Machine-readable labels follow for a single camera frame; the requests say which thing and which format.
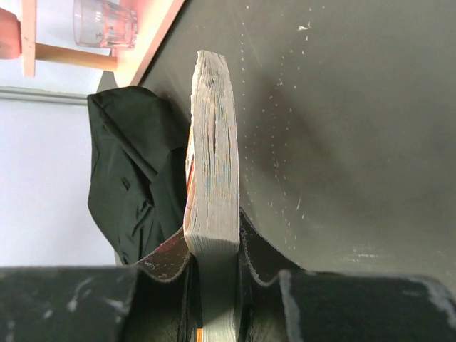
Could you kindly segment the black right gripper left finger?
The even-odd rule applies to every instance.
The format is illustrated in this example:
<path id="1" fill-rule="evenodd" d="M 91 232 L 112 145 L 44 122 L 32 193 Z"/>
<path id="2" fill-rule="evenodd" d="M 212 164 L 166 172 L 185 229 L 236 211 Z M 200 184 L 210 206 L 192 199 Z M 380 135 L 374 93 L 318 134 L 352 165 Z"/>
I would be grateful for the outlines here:
<path id="1" fill-rule="evenodd" d="M 130 266 L 1 269 L 3 341 L 201 341 L 178 232 Z"/>

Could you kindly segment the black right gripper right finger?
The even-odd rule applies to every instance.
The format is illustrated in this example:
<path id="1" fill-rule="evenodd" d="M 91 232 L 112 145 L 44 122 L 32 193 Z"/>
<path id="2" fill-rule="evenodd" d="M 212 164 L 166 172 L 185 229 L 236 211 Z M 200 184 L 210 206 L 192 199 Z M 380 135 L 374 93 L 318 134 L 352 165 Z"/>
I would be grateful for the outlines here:
<path id="1" fill-rule="evenodd" d="M 302 269 L 239 214 L 241 341 L 453 341 L 455 299 L 409 274 Z"/>

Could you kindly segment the orange paperback book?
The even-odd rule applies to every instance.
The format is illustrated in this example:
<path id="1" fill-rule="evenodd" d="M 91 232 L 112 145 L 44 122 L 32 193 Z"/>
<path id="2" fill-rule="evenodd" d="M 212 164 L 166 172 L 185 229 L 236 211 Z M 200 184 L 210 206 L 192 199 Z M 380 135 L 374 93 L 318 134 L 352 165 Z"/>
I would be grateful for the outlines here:
<path id="1" fill-rule="evenodd" d="M 226 58 L 200 50 L 192 76 L 184 237 L 199 270 L 202 341 L 236 341 L 239 153 Z"/>

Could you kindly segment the black student backpack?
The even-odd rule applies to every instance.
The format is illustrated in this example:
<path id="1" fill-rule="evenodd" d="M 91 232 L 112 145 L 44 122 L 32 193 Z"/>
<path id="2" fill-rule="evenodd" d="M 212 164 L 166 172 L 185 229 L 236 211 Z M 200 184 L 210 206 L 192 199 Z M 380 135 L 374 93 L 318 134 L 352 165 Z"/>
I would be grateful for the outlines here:
<path id="1" fill-rule="evenodd" d="M 167 100 L 140 86 L 87 100 L 88 209 L 121 262 L 134 264 L 182 226 L 188 126 Z"/>

